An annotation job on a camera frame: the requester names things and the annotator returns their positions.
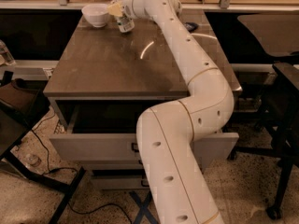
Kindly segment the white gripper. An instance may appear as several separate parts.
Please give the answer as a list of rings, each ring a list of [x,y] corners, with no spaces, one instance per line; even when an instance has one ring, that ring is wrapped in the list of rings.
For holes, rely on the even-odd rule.
[[[122,6],[124,6],[125,14],[132,19],[142,19],[146,17],[144,0],[122,0],[122,5],[120,3],[110,4],[107,7],[107,12],[112,16],[122,17]]]

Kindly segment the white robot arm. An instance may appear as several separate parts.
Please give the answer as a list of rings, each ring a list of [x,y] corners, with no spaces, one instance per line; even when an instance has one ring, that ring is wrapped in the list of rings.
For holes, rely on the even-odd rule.
[[[151,19],[162,30],[189,96],[148,108],[136,140],[161,224],[224,224],[190,143],[222,128],[234,110],[231,87],[178,18],[179,0],[120,0],[112,15]]]

